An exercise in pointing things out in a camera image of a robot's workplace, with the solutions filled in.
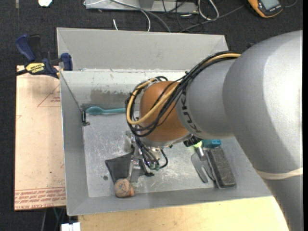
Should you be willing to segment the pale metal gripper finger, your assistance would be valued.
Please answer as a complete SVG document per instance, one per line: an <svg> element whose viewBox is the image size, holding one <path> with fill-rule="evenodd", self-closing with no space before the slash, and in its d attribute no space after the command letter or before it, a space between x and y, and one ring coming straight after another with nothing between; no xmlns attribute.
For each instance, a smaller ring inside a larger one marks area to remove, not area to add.
<svg viewBox="0 0 308 231"><path fill-rule="evenodd" d="M132 159L129 165L129 182L138 181L139 176L144 174L143 166L139 159Z"/></svg>
<svg viewBox="0 0 308 231"><path fill-rule="evenodd" d="M135 150L135 137L131 131L125 132L125 139L124 139L124 151L126 153L132 153Z"/></svg>

